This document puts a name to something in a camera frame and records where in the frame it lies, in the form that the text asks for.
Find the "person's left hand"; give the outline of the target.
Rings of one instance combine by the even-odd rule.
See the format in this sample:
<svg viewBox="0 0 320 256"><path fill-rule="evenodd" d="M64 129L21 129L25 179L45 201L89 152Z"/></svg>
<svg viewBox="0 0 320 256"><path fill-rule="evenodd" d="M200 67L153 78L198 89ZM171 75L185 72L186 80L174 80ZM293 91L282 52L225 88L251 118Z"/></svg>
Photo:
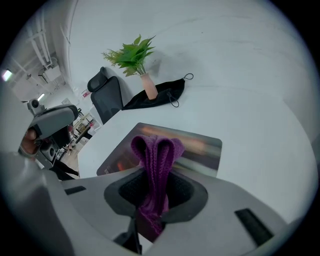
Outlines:
<svg viewBox="0 0 320 256"><path fill-rule="evenodd" d="M27 157L33 157L38 150L38 146L36 145L36 139L36 131L32 128L28 129L20 144L20 152Z"/></svg>

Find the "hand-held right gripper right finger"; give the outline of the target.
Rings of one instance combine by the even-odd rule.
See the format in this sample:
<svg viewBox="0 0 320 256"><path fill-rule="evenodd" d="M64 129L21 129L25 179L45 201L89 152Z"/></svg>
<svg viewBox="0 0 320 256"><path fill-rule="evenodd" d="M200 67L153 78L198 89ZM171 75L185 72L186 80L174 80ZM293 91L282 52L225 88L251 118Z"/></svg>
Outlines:
<svg viewBox="0 0 320 256"><path fill-rule="evenodd" d="M167 195L149 256L271 256L298 225L238 185L193 171L173 170Z"/></svg>

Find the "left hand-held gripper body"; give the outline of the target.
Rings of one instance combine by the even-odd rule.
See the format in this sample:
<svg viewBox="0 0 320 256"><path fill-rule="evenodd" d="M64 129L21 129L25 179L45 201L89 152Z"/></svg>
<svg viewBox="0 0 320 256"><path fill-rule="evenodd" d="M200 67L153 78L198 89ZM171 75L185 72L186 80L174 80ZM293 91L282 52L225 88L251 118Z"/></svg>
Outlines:
<svg viewBox="0 0 320 256"><path fill-rule="evenodd" d="M51 169L57 159L61 148L69 144L71 135L69 126L65 126L47 138L37 141L39 145L35 158L44 166L45 169Z"/></svg>

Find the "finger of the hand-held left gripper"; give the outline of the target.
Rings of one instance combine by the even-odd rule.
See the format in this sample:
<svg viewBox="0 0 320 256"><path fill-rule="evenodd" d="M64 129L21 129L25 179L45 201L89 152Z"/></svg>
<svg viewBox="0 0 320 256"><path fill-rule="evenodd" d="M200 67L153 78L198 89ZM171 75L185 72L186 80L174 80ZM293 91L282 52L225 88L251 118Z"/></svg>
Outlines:
<svg viewBox="0 0 320 256"><path fill-rule="evenodd" d="M78 109L73 104L62 104L51 108L45 108L40 104L31 107L33 120L29 129L34 129L39 138L49 138L62 128L73 123L79 116Z"/></svg>

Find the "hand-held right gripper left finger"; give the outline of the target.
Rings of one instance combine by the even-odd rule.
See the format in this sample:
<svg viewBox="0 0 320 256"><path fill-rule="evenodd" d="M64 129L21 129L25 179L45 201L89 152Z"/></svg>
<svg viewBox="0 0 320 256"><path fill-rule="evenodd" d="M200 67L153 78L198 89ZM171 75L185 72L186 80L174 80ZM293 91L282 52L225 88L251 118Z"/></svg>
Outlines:
<svg viewBox="0 0 320 256"><path fill-rule="evenodd" d="M135 167L61 182L72 219L65 225L77 256L142 254L136 224L145 197L145 170Z"/></svg>

